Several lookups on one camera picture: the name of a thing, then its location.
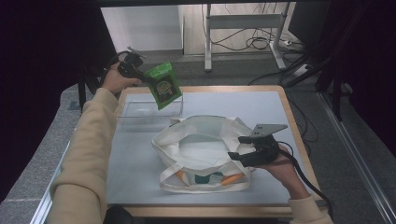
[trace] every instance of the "metal stand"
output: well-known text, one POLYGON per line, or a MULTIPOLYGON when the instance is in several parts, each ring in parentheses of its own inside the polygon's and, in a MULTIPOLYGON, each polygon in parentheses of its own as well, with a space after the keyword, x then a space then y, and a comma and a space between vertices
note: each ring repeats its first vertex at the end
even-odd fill
POLYGON ((206 44, 205 44, 205 71, 212 71, 212 43, 210 41, 210 30, 215 29, 257 29, 276 28, 276 37, 269 43, 271 51, 276 59, 280 70, 285 70, 286 65, 282 60, 277 48, 280 36, 282 35, 285 20, 288 17, 290 2, 286 4, 282 14, 266 15, 219 15, 211 16, 211 5, 207 4, 206 9, 206 44))

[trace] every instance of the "hand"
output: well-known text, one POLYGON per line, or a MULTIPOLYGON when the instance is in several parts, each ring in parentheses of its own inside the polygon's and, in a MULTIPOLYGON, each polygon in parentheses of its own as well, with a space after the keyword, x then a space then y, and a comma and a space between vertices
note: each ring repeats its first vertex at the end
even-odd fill
MULTIPOLYGON (((279 148, 288 152, 282 145, 279 145, 279 148)), ((275 161, 270 164, 256 166, 256 168, 267 170, 273 177, 279 180, 288 190, 291 199, 303 199, 310 196, 303 182, 297 175, 293 164, 287 157, 279 154, 275 161)))
POLYGON ((105 81, 102 85, 102 88, 111 91, 111 93, 113 94, 116 94, 126 89, 127 87, 142 84, 142 80, 138 78, 123 77, 117 69, 119 64, 120 63, 115 63, 111 65, 110 69, 106 74, 105 81))

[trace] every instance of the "beige sleeve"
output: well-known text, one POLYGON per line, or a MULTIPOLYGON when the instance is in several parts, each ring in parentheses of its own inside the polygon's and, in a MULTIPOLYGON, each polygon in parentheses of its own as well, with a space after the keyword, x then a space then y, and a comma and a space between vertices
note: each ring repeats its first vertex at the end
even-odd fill
POLYGON ((48 223, 103 223, 117 105, 117 99, 106 89, 98 89, 84 105, 64 155, 61 173, 50 188, 52 207, 48 223))
POLYGON ((332 224, 332 219, 325 212, 320 212, 314 197, 289 200, 293 221, 290 224, 332 224))

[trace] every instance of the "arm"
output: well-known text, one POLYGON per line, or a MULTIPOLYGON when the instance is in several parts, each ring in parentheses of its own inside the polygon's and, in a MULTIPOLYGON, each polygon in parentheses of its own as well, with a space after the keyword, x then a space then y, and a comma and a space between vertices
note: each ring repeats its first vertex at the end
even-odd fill
POLYGON ((257 168, 267 170, 288 190, 289 204, 293 213, 293 221, 290 224, 332 224, 330 216, 320 212, 313 196, 306 190, 288 158, 279 155, 273 163, 257 168))
POLYGON ((114 68, 116 65, 106 75, 103 88, 84 105, 61 173, 50 188, 49 223, 103 223, 108 159, 117 121, 118 101, 113 93, 141 83, 122 77, 114 68))

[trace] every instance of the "snack package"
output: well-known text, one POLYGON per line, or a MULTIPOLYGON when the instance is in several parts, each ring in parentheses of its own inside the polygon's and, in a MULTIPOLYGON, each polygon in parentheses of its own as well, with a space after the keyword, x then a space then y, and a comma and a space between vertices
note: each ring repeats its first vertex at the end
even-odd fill
POLYGON ((147 85, 161 110, 182 95, 170 63, 158 65, 144 74, 147 85))

